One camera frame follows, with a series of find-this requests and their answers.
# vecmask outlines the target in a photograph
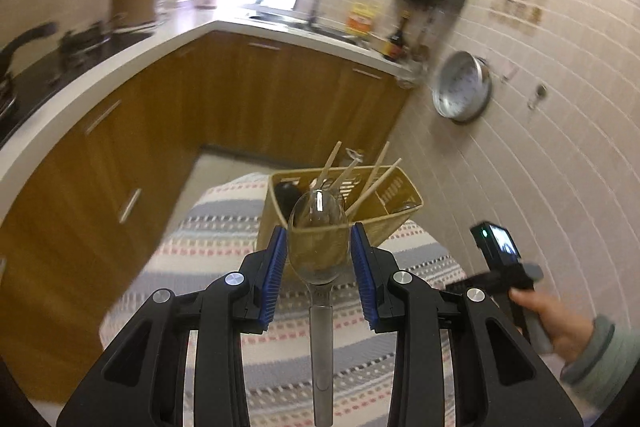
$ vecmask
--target small screen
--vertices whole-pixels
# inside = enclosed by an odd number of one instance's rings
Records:
[[[490,225],[491,232],[494,234],[495,240],[498,243],[498,248],[511,257],[514,261],[518,260],[518,251],[511,241],[511,237],[505,229],[501,229],[499,227],[494,227],[494,225]]]

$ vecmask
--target metal screw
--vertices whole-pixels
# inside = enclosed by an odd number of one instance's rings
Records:
[[[163,302],[167,302],[170,297],[171,292],[169,290],[158,290],[154,293],[154,302],[162,304]]]
[[[396,272],[394,273],[394,281],[398,284],[409,284],[414,279],[414,276],[409,272]]]
[[[480,288],[469,288],[466,291],[466,296],[473,302],[484,301],[484,292]]]
[[[243,281],[244,275],[242,275],[240,272],[231,272],[225,277],[225,282],[229,286],[238,286],[239,284],[242,284]]]

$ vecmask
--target stove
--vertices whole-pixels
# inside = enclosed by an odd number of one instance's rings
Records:
[[[13,79],[15,99],[0,119],[0,147],[63,87],[107,58],[150,37],[150,32],[105,33],[97,22],[79,33],[67,32],[56,51],[45,55]]]

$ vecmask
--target kitchen cabinet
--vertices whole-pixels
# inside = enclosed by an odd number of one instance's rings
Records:
[[[53,147],[0,227],[0,352],[18,384],[68,399],[203,144],[319,166],[341,140],[372,162],[408,95],[349,60],[226,32],[133,76]]]
[[[307,48],[223,32],[204,46],[205,143],[277,164],[322,165],[338,140],[373,161],[409,95],[390,74]]]
[[[84,130],[69,131],[0,228],[0,352],[28,396],[59,403],[102,352],[100,320],[144,266],[92,156]]]

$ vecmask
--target clear plastic spoon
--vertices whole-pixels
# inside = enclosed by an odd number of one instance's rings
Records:
[[[287,250],[292,269],[311,296],[309,336],[317,427],[334,423],[334,322],[331,289],[349,255],[349,221],[328,190],[312,190],[289,218]]]

